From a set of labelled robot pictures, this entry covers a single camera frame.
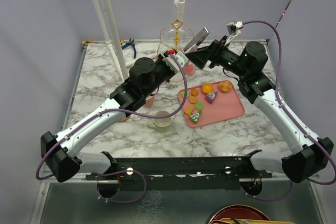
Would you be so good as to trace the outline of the pink-handled metal tongs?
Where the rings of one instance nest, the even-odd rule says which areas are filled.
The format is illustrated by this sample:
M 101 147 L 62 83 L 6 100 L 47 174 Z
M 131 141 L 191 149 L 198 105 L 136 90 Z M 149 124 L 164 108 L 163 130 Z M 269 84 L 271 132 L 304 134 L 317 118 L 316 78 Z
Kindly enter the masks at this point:
M 184 53 L 194 52 L 203 43 L 203 41 L 209 35 L 209 30 L 207 27 L 203 27 L 200 32 L 198 32 L 193 39 L 184 47 Z

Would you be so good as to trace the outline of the three-tier glass dessert stand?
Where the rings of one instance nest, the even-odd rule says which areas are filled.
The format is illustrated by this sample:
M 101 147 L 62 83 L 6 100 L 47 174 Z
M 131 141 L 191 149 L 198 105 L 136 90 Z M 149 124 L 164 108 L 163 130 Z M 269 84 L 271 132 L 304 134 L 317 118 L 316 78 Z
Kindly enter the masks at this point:
M 157 54 L 164 53 L 172 49 L 181 51 L 190 42 L 190 40 L 193 39 L 193 37 L 193 31 L 185 27 L 183 22 L 181 22 L 179 19 L 176 19 L 166 28 L 161 30 L 161 42 L 158 46 Z M 189 79 L 193 74 L 185 74 L 186 79 Z M 183 82 L 182 75 L 178 73 L 171 79 L 171 82 Z

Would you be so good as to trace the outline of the toy purple cake slice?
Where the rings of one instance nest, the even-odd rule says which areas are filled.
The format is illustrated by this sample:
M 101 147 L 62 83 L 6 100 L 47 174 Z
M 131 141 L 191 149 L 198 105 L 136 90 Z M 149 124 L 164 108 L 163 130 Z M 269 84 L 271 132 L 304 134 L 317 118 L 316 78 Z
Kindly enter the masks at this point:
M 218 91 L 215 92 L 210 92 L 205 96 L 205 100 L 209 103 L 209 104 L 213 104 L 213 102 L 215 101 L 216 97 L 218 95 Z

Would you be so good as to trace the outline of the pink serving tray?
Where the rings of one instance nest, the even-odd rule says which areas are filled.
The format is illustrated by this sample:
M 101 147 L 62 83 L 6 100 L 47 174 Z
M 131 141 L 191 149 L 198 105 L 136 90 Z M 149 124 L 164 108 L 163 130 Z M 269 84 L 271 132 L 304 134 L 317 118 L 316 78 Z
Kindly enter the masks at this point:
M 198 102 L 202 102 L 204 104 L 204 108 L 203 108 L 203 110 L 195 109 L 194 104 L 191 104 L 188 100 L 189 98 L 186 98 L 186 102 L 185 102 L 185 104 L 182 108 L 182 114 L 185 118 L 185 122 L 186 122 L 187 126 L 189 126 L 191 128 L 206 126 L 206 125 L 209 125 L 209 124 L 238 118 L 238 117 L 243 116 L 245 114 L 245 108 L 244 108 L 244 106 L 243 106 L 243 104 L 242 104 L 242 102 L 239 98 L 239 95 L 237 94 L 236 90 L 234 89 L 234 87 L 232 87 L 232 89 L 229 92 L 223 93 L 218 88 L 218 84 L 220 82 L 221 81 L 211 83 L 214 87 L 213 92 L 218 91 L 218 95 L 217 95 L 215 101 L 213 102 L 213 104 L 209 104 L 205 100 L 205 96 L 207 94 L 204 94 L 202 92 L 202 86 L 201 85 L 188 88 L 189 92 L 193 89 L 198 90 L 197 100 L 198 100 Z M 183 89 L 180 90 L 178 92 L 178 95 L 177 95 L 178 101 L 180 103 L 183 101 L 183 98 L 181 97 L 181 92 L 182 91 L 184 91 L 184 90 Z M 197 124 L 193 124 L 189 120 L 189 115 L 184 114 L 184 110 L 188 106 L 194 107 L 193 112 L 202 111 L 202 114 L 201 114 L 200 119 L 199 119 Z

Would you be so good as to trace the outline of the toy green cake slice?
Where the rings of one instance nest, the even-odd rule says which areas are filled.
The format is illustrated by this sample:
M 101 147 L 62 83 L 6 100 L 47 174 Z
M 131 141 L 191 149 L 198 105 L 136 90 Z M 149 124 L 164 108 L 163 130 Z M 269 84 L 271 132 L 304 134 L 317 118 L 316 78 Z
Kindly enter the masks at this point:
M 200 120 L 200 116 L 202 114 L 202 111 L 196 111 L 193 112 L 189 115 L 189 120 L 193 123 L 193 124 L 197 124 L 198 121 Z

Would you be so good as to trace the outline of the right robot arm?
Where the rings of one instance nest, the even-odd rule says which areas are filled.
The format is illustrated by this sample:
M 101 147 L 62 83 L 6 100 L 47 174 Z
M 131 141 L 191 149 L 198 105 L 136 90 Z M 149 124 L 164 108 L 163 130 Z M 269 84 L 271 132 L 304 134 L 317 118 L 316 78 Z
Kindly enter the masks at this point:
M 258 152 L 241 164 L 246 177 L 260 170 L 284 173 L 291 181 L 300 183 L 324 169 L 329 163 L 334 144 L 311 131 L 287 107 L 275 90 L 275 84 L 263 73 L 268 60 L 264 45 L 250 41 L 240 55 L 228 49 L 225 40 L 214 40 L 209 46 L 187 45 L 184 53 L 199 69 L 221 66 L 239 77 L 241 94 L 272 122 L 289 146 L 288 154 Z

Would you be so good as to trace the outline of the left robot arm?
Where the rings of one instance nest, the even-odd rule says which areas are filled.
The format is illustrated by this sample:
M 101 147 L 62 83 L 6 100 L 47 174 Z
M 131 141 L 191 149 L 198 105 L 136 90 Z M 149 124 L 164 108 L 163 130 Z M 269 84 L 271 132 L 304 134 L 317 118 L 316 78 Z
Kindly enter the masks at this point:
M 181 67 L 181 62 L 174 57 L 159 56 L 157 61 L 139 58 L 125 82 L 91 114 L 56 135 L 46 132 L 41 137 L 41 156 L 56 180 L 65 182 L 79 172 L 112 178 L 116 166 L 110 154 L 89 154 L 81 150 L 105 129 L 141 108 L 146 98 L 180 72 Z

